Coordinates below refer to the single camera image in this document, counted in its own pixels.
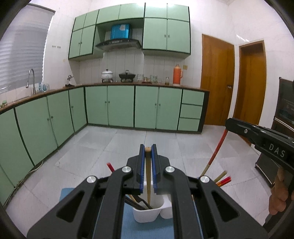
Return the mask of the person's right hand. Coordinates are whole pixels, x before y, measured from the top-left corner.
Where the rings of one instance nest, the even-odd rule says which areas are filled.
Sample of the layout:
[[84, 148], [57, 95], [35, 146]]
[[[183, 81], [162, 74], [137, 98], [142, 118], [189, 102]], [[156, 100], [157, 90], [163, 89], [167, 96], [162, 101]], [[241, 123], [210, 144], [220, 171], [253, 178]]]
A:
[[278, 212], [283, 212], [286, 208], [286, 200], [288, 197], [288, 187], [285, 185], [285, 170], [280, 167], [269, 197], [269, 213], [271, 215], [276, 215]]

